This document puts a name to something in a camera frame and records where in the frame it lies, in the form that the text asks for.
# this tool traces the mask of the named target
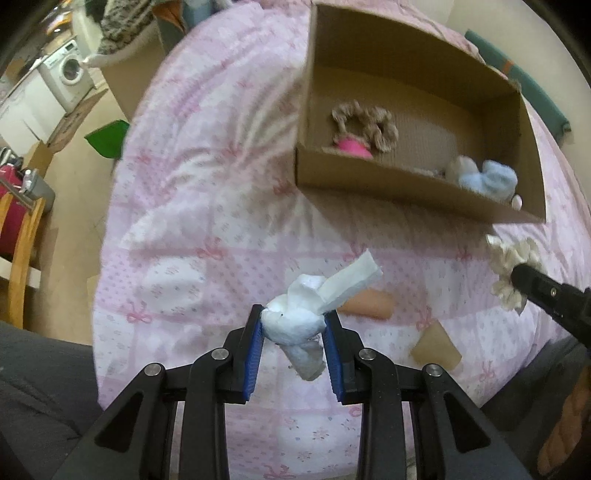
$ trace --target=silver bolt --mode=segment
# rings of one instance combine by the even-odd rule
[[[425,370],[432,377],[440,377],[443,373],[443,368],[437,364],[428,364]]]
[[[214,360],[225,360],[228,358],[228,355],[230,355],[230,352],[228,352],[225,348],[216,348],[212,352],[212,358]]]
[[[373,360],[375,358],[375,352],[371,348],[362,348],[359,351],[359,357],[362,360]]]
[[[162,367],[159,364],[149,364],[144,368],[144,373],[149,377],[155,377],[162,371]]]

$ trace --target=pink bedsheet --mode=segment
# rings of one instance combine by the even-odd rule
[[[388,0],[350,1],[425,28],[477,55],[457,33]],[[301,192],[293,145],[306,55],[304,4],[248,3],[200,25],[166,58],[126,139],[94,308],[100,403],[147,363],[192,363],[242,326],[252,304],[299,273],[331,275],[369,248],[392,318],[344,317],[365,345],[409,357],[438,319],[463,355],[452,372],[484,403],[564,332],[529,304],[519,317],[489,294],[484,235],[533,237],[557,281],[591,284],[591,218],[564,156],[530,110],[547,192],[545,225],[497,226],[364,197]],[[304,382],[265,344],[256,390],[227,408],[232,478],[350,473],[361,409],[338,405],[325,372]]]

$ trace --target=washing machine door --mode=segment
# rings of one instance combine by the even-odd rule
[[[84,68],[75,55],[68,55],[60,65],[60,80],[65,85],[75,85],[84,75]]]

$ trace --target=teal cushion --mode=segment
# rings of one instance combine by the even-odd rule
[[[545,91],[542,90],[540,85],[524,72],[523,69],[515,65],[501,50],[477,33],[468,30],[465,37],[478,47],[480,56],[482,56],[487,65],[500,70],[510,79],[519,82],[523,96],[527,98],[531,106],[538,112],[556,141],[560,142],[564,133],[570,132],[569,120]]]

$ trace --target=green object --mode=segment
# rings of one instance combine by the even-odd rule
[[[478,52],[480,52],[480,56],[487,65],[500,70],[510,79],[519,82],[523,96],[528,99],[531,106],[538,112],[554,139],[560,143],[564,133],[570,132],[569,120],[546,92],[542,90],[540,85],[523,69],[515,65],[501,50],[477,33],[468,30],[465,37],[478,47]]]
[[[90,146],[94,148],[99,155],[106,158],[121,158],[123,150],[123,141],[129,128],[129,123],[125,120],[115,120],[104,127],[100,127],[90,132],[84,138]]]

